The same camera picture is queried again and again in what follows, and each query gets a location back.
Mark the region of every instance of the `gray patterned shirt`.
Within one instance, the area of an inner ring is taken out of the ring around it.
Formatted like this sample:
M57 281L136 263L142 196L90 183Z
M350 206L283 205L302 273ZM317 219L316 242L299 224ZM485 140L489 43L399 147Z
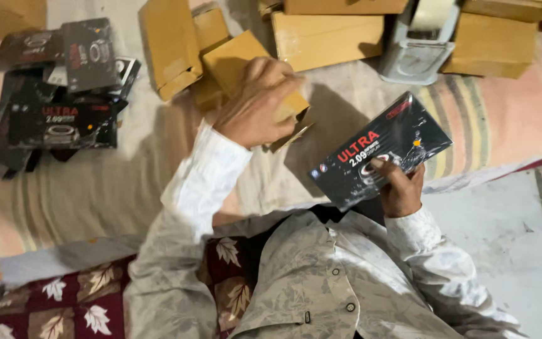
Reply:
M250 158L202 124L130 266L132 338L215 337L215 301L196 272L212 216ZM385 221L349 212L324 225L311 212L292 214L264 246L251 303L231 337L526 338L424 207Z

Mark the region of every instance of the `leaf pattern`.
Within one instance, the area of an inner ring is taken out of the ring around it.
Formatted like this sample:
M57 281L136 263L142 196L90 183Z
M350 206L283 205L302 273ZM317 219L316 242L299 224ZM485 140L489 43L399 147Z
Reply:
M16 339L12 335L13 328L7 326L6 324L0 324L0 339Z
M114 279L114 270L112 265L104 265L101 270L97 270L91 273L92 277L90 282L93 283L89 295L99 291L102 287L108 285L108 283Z
M61 315L57 315L52 319L49 319L47 324L41 327L41 339L58 339L60 334L64 333L64 318Z
M91 326L94 334L97 334L98 331L105 335L112 335L108 326L106 325L110 320L106 317L107 309L103 309L98 305L93 305L85 313L85 320L87 321L87 327Z
M228 295L231 298L230 303L227 304L227 307L231 307L231 321L237 317L240 310L246 310L246 306L250 302L250 289L247 285L236 285Z
M47 292L47 298L54 297L54 300L57 302L62 301L62 289L66 287L66 283L61 281L61 277L53 280L49 284L45 285L41 292Z
M227 264L233 262L237 267L242 267L239 262L237 262L237 241L231 240L230 238L222 238L217 243L217 253L219 254L219 260L224 259Z

